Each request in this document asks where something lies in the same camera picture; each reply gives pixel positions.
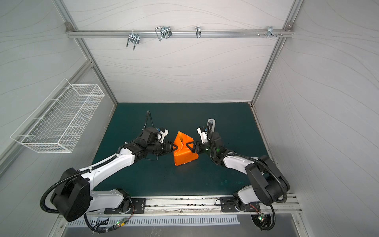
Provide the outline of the orange wrapping paper sheet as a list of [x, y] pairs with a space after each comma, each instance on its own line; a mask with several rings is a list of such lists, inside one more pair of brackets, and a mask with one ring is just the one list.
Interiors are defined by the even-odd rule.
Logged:
[[199, 155], [192, 152], [194, 139], [190, 136], [179, 131], [175, 138], [174, 145], [178, 147], [178, 149], [173, 152], [174, 164], [176, 166], [181, 166], [198, 159]]

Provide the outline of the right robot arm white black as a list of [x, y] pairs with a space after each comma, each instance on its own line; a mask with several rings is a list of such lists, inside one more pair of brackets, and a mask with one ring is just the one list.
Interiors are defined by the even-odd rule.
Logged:
[[252, 202], [270, 206], [274, 202], [287, 201], [290, 186], [268, 156], [260, 158], [244, 156], [226, 149], [224, 145], [217, 146], [214, 141], [188, 142], [186, 147], [196, 154], [207, 153], [214, 164], [239, 171], [248, 177], [250, 185], [234, 193], [236, 206]]

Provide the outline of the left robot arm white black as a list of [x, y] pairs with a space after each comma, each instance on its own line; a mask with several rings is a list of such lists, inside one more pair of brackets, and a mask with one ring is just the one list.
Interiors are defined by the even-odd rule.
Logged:
[[127, 213], [132, 206], [128, 192], [120, 188], [110, 191], [95, 191], [94, 188], [149, 154], [163, 156], [177, 149], [170, 141], [146, 143], [139, 140], [126, 143], [115, 154], [94, 165], [80, 170], [66, 170], [60, 180], [42, 195], [40, 208], [47, 213], [61, 214], [68, 222], [101, 209]]

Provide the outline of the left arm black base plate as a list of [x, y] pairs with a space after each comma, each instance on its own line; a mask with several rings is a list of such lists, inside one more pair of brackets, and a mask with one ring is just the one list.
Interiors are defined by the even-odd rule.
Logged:
[[146, 206], [146, 198], [128, 198], [121, 202], [117, 208], [106, 208], [104, 213], [115, 214], [143, 214]]

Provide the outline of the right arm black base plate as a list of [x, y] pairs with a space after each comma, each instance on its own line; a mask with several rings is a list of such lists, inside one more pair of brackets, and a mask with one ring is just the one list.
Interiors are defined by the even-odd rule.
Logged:
[[220, 197], [215, 201], [215, 205], [221, 208], [223, 213], [229, 212], [261, 212], [258, 202], [244, 204], [237, 197]]

